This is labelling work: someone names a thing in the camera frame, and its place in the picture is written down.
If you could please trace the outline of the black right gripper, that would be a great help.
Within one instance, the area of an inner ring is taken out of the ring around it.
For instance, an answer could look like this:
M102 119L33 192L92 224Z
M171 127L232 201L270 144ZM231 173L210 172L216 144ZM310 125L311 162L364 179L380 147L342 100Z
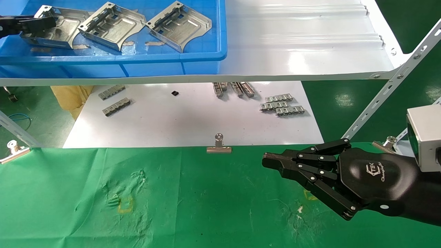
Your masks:
M286 149L281 154L265 153L264 159L279 161L263 161L263 166L278 171L282 178L296 181L347 221L359 211L359 206L386 216L403 216L406 210L406 194L420 173L414 158L349 148L350 140L342 138L303 150ZM335 189L335 173L299 163L336 162L336 155L339 155L340 180L346 187L346 192L354 197L359 206Z

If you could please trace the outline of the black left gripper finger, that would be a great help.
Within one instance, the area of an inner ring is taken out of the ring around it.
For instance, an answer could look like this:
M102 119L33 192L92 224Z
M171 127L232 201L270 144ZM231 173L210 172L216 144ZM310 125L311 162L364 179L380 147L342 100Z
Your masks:
M10 26L1 26L0 30L0 38L7 37L9 35L18 35L20 33L37 33L42 32L44 30L48 30L52 27L35 27L35 28L20 28L20 27L10 27Z
M55 27L54 17L35 18L30 15L1 16L1 26L11 27Z

